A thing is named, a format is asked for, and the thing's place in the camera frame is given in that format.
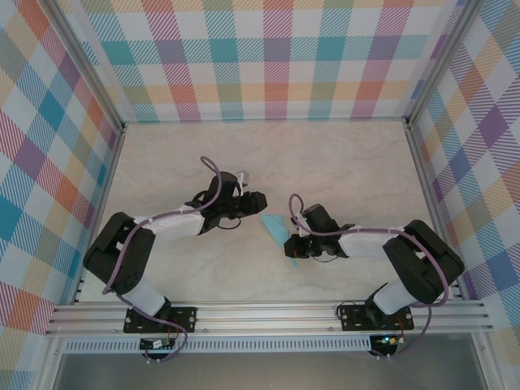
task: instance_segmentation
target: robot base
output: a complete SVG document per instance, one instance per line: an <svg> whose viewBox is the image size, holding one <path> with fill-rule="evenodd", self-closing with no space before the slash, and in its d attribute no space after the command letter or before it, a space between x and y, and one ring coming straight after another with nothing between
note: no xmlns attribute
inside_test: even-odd
<svg viewBox="0 0 520 390"><path fill-rule="evenodd" d="M195 332L195 323L197 321L196 307L170 307L167 321L177 323L187 333ZM126 319L123 326L124 333L166 333L167 326L141 316L135 310L128 309Z"/></svg>
<svg viewBox="0 0 520 390"><path fill-rule="evenodd" d="M414 329L414 320L408 306L398 310L392 317L388 317L376 326L367 316L365 305L341 305L338 315L341 318L341 329L351 331L411 331Z"/></svg>

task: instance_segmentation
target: blue cloth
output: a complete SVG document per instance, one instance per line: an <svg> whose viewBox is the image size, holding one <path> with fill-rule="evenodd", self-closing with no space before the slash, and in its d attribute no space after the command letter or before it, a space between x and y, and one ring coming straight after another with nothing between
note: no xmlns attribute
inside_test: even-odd
<svg viewBox="0 0 520 390"><path fill-rule="evenodd" d="M267 231L275 239L278 246L283 249L285 241L290 237L289 230L285 227L284 217L280 214L262 214L261 218ZM295 258L291 258L291 263L296 268L298 267Z"/></svg>

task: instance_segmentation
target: cable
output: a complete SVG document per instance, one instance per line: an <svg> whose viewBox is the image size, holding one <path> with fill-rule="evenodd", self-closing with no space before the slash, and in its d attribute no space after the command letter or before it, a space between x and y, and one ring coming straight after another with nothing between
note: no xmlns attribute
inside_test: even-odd
<svg viewBox="0 0 520 390"><path fill-rule="evenodd" d="M173 319L173 322L174 323L178 323L177 322L177 318L174 318ZM175 335L175 339L173 339L173 342L175 343L177 341L177 339L179 338L179 329L176 329L177 330L177 334ZM168 334L166 335L166 342L168 344L170 344L170 334L171 334L171 327L168 328Z"/></svg>
<svg viewBox="0 0 520 390"><path fill-rule="evenodd" d="M151 223L153 220L170 217L172 215L197 213L198 211L202 211L202 210L208 208L209 206L211 206L219 198L220 190L222 189L222 176L220 175L219 168L216 166L216 164L210 158L207 158L206 156L202 156L201 161L206 167L208 167L211 171L213 171L217 175L217 178L219 180L219 186L217 187L217 192L215 193L215 195L205 205L202 205L201 207L198 207L197 209L186 210L186 211L183 211L182 213L179 210L173 210L173 211L169 211L167 213L155 215L154 217L152 217L150 219L146 219L146 220L142 221L141 223L138 223L130 231L130 233L128 233L128 236L127 236L126 240L124 241L123 248L121 248L119 256L117 257L117 262L115 262L115 266L114 266L114 270L112 271L112 275L108 279L108 282L106 283L106 286L102 291L103 295L107 294L111 290L112 284L114 283L115 278L119 274L119 269L121 268L121 264L123 263L124 255L127 252L128 244L130 243L130 241L132 240L132 238L135 236L135 234L137 233L137 231L139 229L141 229L143 226L147 225L148 223Z"/></svg>
<svg viewBox="0 0 520 390"><path fill-rule="evenodd" d="M201 162L207 167L210 169L210 171L214 172L216 175L217 175L217 180L219 181L219 184L217 186L217 191L215 193L215 195L210 199L210 201L208 201L206 204L202 205L201 207L198 207L196 209L192 209L192 210L185 210L185 211L180 211L180 210L173 210L173 211L169 211L167 213L162 213L162 214L158 214L158 215L155 215L154 217L150 218L150 219L146 219L140 223L138 223L129 233L128 233L128 236L126 238L126 240L124 241L124 244L123 244L123 248L121 248L121 251L119 253L119 256L117 258L117 262L115 262L115 266L114 266L114 270L112 271L112 275L110 276L110 278L108 279L108 282L106 283L106 286L105 288L103 289L102 291L102 294L105 295L107 294L108 292L111 291L111 287L112 287L112 284L114 283L114 280L115 278L117 277L117 275L119 274L119 270L121 268L121 264L123 263L123 259L124 259L124 255L126 254L126 251L127 251L127 248L128 248L128 245L130 243L130 241L132 240L132 237L134 237L134 235L137 233L137 231L144 227L145 225L147 225L148 223L151 223L153 220L158 220L158 219L162 219L162 218L166 218L166 217L170 217L172 215L181 215L181 214L192 214L192 213L197 213L199 211L202 211L206 208L208 208L209 206L211 206L218 198L219 198L219 195L220 195L220 191L222 190L222 175L220 174L220 171L219 171L219 168L217 167L217 165L213 162L213 160L211 160L210 158L207 158L206 156L201 156ZM124 303L126 303L127 305L129 306L133 306L132 303L130 303L129 301L127 301L126 299L124 299L123 297L121 297L120 295L117 295L117 297L123 301ZM149 315L147 313L145 313L144 311L140 310L139 308L133 306L133 309L140 315L142 315L143 317L149 319L150 321L155 321L156 323L161 323L163 325L168 325L170 327L174 327L175 329L177 329L177 331L181 331L183 332L184 334L184 339L181 343L181 345L174 351L172 351L171 353L169 353L165 358L161 359L159 362L167 362L168 360L172 359L173 357L175 357L177 354L179 354L179 352L186 346L186 343L188 342L188 333L186 332L186 329L184 329L183 327L181 327L180 325L176 324L176 323L173 323L171 321L166 321L164 319L160 319L160 318L155 318L154 316L152 315ZM145 351L145 356L147 358L148 357L148 352Z"/></svg>
<svg viewBox="0 0 520 390"><path fill-rule="evenodd" d="M423 304L415 304L413 307L440 307L446 301L448 300L449 296L449 286L448 281L446 280L446 276L444 276L444 272L440 269L439 263L435 260L435 258L431 255L431 253L426 249L426 247L421 244L414 236L411 236L410 234L406 232L402 232L400 230L395 229L380 229L380 228L358 228L358 229L351 229L351 230L344 230L344 231L337 231L337 232L327 232L327 233L320 233L320 232L313 232L312 230L308 229L307 227L303 226L300 221L298 221L298 218L294 214L293 210L293 199L297 198L300 201L301 209L304 207L303 199L301 199L301 196L297 193L292 194L289 197L289 213L291 214L292 220L298 225L300 229L302 229L304 232L307 232L309 234L312 234L313 236L338 236L338 235L348 235L348 234L357 234L357 233L372 233L372 234L397 234L399 236L403 236L404 238L407 238L409 241L414 243L415 246L417 246L421 252L424 253L424 255L428 258L428 260L431 262L432 266L437 271L437 274L439 275L440 281L442 282L444 295L443 298L437 302L432 303L431 305L423 305Z"/></svg>
<svg viewBox="0 0 520 390"><path fill-rule="evenodd" d="M440 306L444 305L446 303L446 301L448 300L448 296L449 296L449 286L448 286L448 281L446 280L446 276L444 276L444 272L440 268L439 263L431 255L431 253L428 251L428 249L426 249L426 247L423 244L421 244L414 236L411 236L410 234L408 234L406 232L402 232L402 231L399 231L399 230L396 230L396 229L358 228L358 229L353 229L353 230L344 230L344 231L327 232L327 233L313 232L312 230L310 230L307 227L303 226L303 224L298 220L298 218L294 214L294 210L293 210L293 199L294 198L296 198L296 199L298 199L298 201L300 201L300 205L301 205L300 213L304 209L303 199L301 198L300 195L298 195L297 193L294 193L294 194L292 194L289 197L289 213L291 214L291 218L294 221L294 223L300 229L302 229L304 232L307 232L307 233L312 234L314 236L338 236L338 235L348 235L348 234L357 234L357 233L397 234L397 235L403 236L404 238L406 238L409 241L411 241L415 246L417 246L424 253L424 255L428 258L428 260L431 262L432 266L437 271L437 274L439 275L440 281L442 282L444 295L443 295L443 298L439 302L432 303L431 305L424 305L424 304L410 305L412 307L427 307L428 308L428 319L427 319L426 324L424 325L424 328L422 329L421 333L419 333L419 336L417 337L417 339L415 339L415 341L410 346L408 346L405 349L402 349L401 351L398 351L398 352L394 353L394 355L397 355L397 354L401 355L403 353L408 353L412 348L415 348L415 346L423 338L423 336L426 333L427 329L430 327L431 308L432 307L440 307Z"/></svg>
<svg viewBox="0 0 520 390"><path fill-rule="evenodd" d="M224 227L224 226L220 226L220 221L219 221L219 224L217 225L217 228L222 229L222 230L235 230L235 229L238 228L241 224L242 224L242 218L239 218L239 219L238 219L238 223L236 224L236 226L233 226L233 227Z"/></svg>
<svg viewBox="0 0 520 390"><path fill-rule="evenodd" d="M336 256L335 258L331 258L330 260L325 260L324 262L333 262L334 260L336 260L339 256ZM312 256L312 258L314 260L316 260L317 262L322 262L321 260L318 260L317 258L315 258L314 256Z"/></svg>
<svg viewBox="0 0 520 390"><path fill-rule="evenodd" d="M405 325L403 325L403 322L399 317L396 317L396 321L401 325L401 337L405 335Z"/></svg>

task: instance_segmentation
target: plaid wall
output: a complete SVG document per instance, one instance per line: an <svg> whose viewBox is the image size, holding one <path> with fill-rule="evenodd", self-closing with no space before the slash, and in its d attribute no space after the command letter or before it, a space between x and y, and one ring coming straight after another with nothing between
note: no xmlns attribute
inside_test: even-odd
<svg viewBox="0 0 520 390"><path fill-rule="evenodd" d="M473 298L520 388L520 2L488 0L415 128Z"/></svg>
<svg viewBox="0 0 520 390"><path fill-rule="evenodd" d="M417 101L417 97L423 90L424 82L427 80L431 71L435 68L437 64L437 59L439 58L440 51L443 49L444 44L448 40L449 34L452 32L455 24L458 21L459 16L461 15L462 8L466 4L466 0L457 0L457 5L453 8L452 14L449 16L448 23L444 26L442 34L440 34L440 38L435 45L435 49L431 52L430 58L428 59L427 65L424 67L422 71L422 75L415 86L414 92L412 93L412 97L408 102L405 110L405 116L410 116L410 112L414 108L415 102Z"/></svg>
<svg viewBox="0 0 520 390"><path fill-rule="evenodd" d="M401 117L455 3L60 0L141 122Z"/></svg>
<svg viewBox="0 0 520 390"><path fill-rule="evenodd" d="M115 130L36 0L0 0L0 389L24 389L85 251Z"/></svg>

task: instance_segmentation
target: metal frame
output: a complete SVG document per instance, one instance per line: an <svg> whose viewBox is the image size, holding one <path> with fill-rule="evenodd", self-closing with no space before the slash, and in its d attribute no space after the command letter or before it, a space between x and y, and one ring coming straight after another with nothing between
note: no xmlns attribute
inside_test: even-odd
<svg viewBox="0 0 520 390"><path fill-rule="evenodd" d="M370 336L383 331L341 331L338 301L211 303L196 306L197 328L186 353L261 353L370 350ZM53 388L61 358L68 353L142 353L140 335L122 332L127 306L117 302L58 306L40 349L39 375L33 389ZM491 319L481 301L455 299L433 309L429 333L492 332ZM412 309L419 333L426 309Z"/></svg>
<svg viewBox="0 0 520 390"><path fill-rule="evenodd" d="M92 49L94 55L96 56L97 62L99 63L99 69L102 70L102 73L106 77L107 83L111 86L115 95L117 95L122 113L124 113L127 121L138 122L136 114L132 108L132 104L128 100L127 95L124 93L123 87L119 82L119 77L115 74L115 70L111 65L111 61L108 59L108 55L103 49L102 43L99 41L97 34L94 31L94 27L89 21L89 16L83 8L81 0L64 1L68 3L68 6L70 7L72 14L75 17L76 22L79 24L82 33L89 42L90 48Z"/></svg>
<svg viewBox="0 0 520 390"><path fill-rule="evenodd" d="M446 43L439 53L439 57L435 63L435 66L431 70L431 74L428 76L424 86L422 87L417 100L409 114L409 121L413 124L416 123L419 116L426 109L428 102L436 91L437 85L444 76L444 73L452 63L455 55L458 52L464 37L470 31L470 27L479 15L486 0L467 0L466 4L461 10L457 22L453 27L452 32L446 39Z"/></svg>
<svg viewBox="0 0 520 390"><path fill-rule="evenodd" d="M119 162L119 157L121 156L121 151L123 150L123 143L126 137L126 126L123 127L123 132L121 132L115 143L114 148L114 156L112 157L112 161L110 162L110 168L108 169L108 173L106 176L106 183L102 190L101 199L99 200L99 207L97 208L97 212L94 215L94 221L92 224L92 228L90 230L90 236L88 240L87 247L92 245L92 243L96 240L98 236L98 230L101 226L101 220L103 213L106 207L106 201L108 200L108 195L111 191L112 181L114 181L115 170L117 169L117 164ZM85 276L87 275L87 270L83 266L80 267L79 271L76 273L74 280L72 281L72 285L74 286L71 289L69 296L67 297L67 302L70 305L74 305L74 303L78 302L78 293L80 291L80 285L85 281Z"/></svg>
<svg viewBox="0 0 520 390"><path fill-rule="evenodd" d="M85 53L81 42L72 31L67 17L63 14L55 0L39 0L39 3L112 126L117 128L119 132L123 132L125 121L116 110L105 86L89 60L89 56Z"/></svg>
<svg viewBox="0 0 520 390"><path fill-rule="evenodd" d="M425 160L420 152L411 124L412 123L406 123L404 121L403 128L405 129L406 139L421 183L422 193L426 199L433 228L445 242L451 243L447 230L442 222L442 218L440 217L441 213L435 198L435 192L431 186L430 180L428 179L427 170L424 165ZM462 278L459 278L458 286L461 296L465 299L470 299ZM484 332L472 332L471 336L488 387L493 390L505 390L507 387L505 386L504 377L501 374L500 365L496 359L497 346L494 345L492 338Z"/></svg>

